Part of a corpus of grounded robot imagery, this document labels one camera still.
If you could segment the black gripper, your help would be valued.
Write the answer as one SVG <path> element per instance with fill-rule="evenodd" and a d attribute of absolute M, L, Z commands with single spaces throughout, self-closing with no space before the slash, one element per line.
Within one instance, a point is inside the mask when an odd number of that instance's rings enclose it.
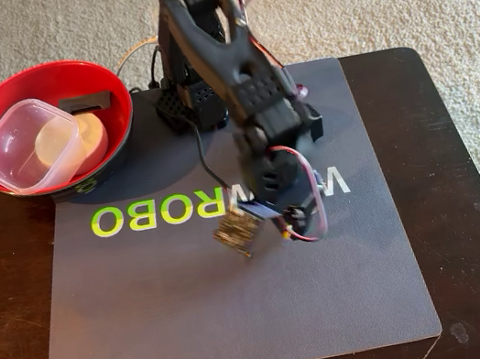
<path fill-rule="evenodd" d="M 322 212 L 314 193 L 309 194 L 298 204 L 285 206 L 268 202 L 267 206 L 278 214 L 272 217 L 271 221 L 284 239 L 324 234 Z"/>

